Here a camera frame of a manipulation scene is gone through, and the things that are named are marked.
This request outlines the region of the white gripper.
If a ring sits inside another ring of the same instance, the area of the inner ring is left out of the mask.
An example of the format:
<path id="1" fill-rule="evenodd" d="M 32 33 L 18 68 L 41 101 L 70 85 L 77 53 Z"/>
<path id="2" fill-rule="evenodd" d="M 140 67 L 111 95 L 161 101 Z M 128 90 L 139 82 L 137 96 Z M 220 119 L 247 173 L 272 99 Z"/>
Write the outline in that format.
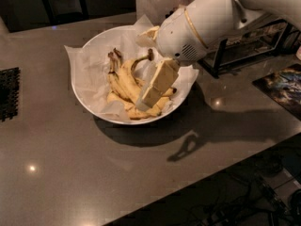
<path id="1" fill-rule="evenodd" d="M 159 61 L 152 69 L 135 103 L 142 111 L 151 109 L 177 80 L 180 69 L 178 61 L 190 64 L 207 55 L 207 49 L 200 41 L 186 8 L 176 10 L 161 26 L 154 26 L 139 34 L 136 43 L 141 47 L 156 46 L 163 57 L 172 57 Z"/>

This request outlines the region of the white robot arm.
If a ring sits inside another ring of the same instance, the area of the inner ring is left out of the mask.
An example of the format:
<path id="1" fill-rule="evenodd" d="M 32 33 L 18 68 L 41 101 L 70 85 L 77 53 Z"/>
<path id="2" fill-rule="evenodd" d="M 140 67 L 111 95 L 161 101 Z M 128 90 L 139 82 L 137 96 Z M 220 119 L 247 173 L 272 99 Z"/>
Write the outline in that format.
<path id="1" fill-rule="evenodd" d="M 168 67 L 150 75 L 136 107 L 152 108 L 175 82 L 182 64 L 204 58 L 218 41 L 250 30 L 271 15 L 300 27 L 301 0 L 195 0 L 176 10 L 159 26 L 152 43 L 169 59 Z"/>

